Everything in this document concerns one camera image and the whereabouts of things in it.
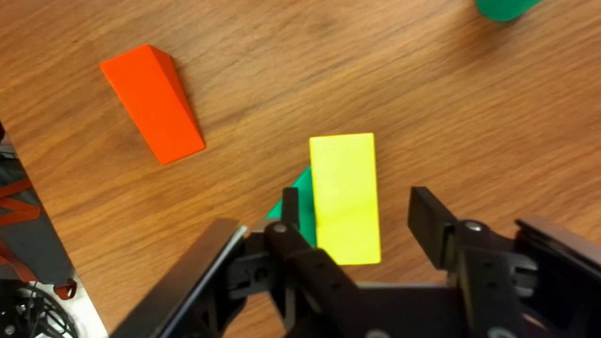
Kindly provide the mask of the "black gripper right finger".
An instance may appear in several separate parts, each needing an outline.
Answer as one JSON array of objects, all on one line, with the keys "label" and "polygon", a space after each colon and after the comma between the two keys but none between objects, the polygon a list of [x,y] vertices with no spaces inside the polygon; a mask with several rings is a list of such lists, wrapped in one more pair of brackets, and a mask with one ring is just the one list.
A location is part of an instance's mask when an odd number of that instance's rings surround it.
[{"label": "black gripper right finger", "polygon": [[426,188],[409,189],[407,227],[430,263],[447,270],[447,244],[458,218]]}]

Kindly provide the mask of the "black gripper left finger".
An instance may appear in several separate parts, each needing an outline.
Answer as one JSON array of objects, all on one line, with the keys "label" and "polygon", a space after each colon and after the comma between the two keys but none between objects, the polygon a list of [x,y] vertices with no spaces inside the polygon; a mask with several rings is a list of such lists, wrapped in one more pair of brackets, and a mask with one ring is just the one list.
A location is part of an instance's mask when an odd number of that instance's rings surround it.
[{"label": "black gripper left finger", "polygon": [[285,188],[282,193],[282,216],[280,219],[287,225],[299,223],[299,189]]}]

